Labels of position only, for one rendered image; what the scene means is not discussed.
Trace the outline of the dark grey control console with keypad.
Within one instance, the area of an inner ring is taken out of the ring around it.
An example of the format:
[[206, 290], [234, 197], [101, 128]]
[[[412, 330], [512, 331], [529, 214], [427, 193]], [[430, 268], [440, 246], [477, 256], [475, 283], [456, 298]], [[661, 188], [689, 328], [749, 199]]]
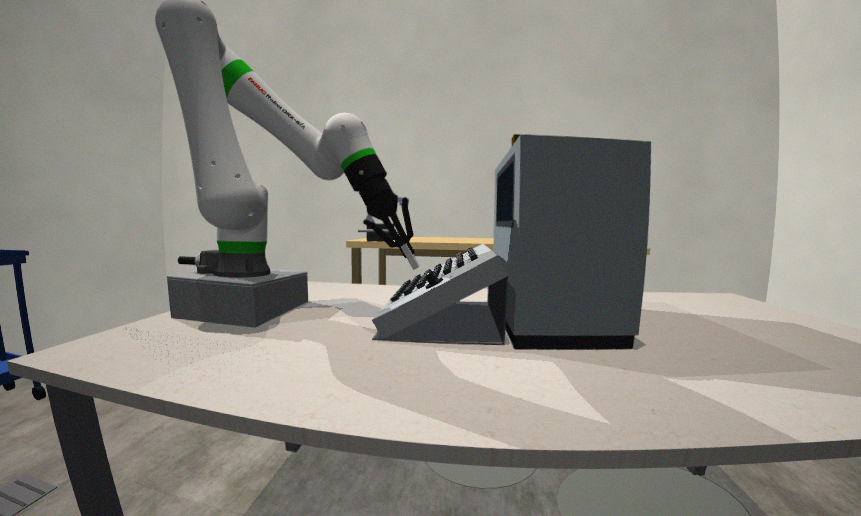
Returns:
[[[514, 134], [512, 145], [495, 172], [496, 253], [470, 247], [405, 281], [372, 340], [505, 345], [506, 329], [514, 349], [633, 349], [651, 142]], [[491, 284], [489, 303], [460, 301]]]

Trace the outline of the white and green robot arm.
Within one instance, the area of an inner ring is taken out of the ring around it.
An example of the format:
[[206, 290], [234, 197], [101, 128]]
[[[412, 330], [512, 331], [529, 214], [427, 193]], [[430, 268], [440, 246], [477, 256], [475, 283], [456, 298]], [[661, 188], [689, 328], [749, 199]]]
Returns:
[[281, 141], [321, 179], [345, 173], [359, 192], [386, 177], [360, 118], [340, 113], [328, 120], [323, 133], [318, 131], [224, 44], [213, 12], [202, 0], [162, 0], [155, 23], [180, 101], [198, 208], [218, 227], [219, 250], [180, 256], [179, 264], [219, 277], [270, 274], [265, 257], [268, 191], [252, 180], [228, 104]]

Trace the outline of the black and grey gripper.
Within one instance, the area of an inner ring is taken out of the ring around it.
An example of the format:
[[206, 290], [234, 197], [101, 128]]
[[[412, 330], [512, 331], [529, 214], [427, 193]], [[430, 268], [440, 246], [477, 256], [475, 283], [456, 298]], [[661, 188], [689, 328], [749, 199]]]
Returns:
[[[413, 270], [418, 268], [420, 265], [409, 242], [414, 235], [408, 210], [409, 199], [398, 197], [392, 191], [385, 178], [379, 178], [366, 184], [360, 189], [359, 194], [367, 207], [368, 213], [363, 223], [371, 227], [390, 247], [399, 247]], [[407, 236], [396, 214], [398, 202], [402, 206]], [[395, 242], [374, 223], [372, 216], [382, 220]], [[389, 216], [397, 231], [388, 218]]]

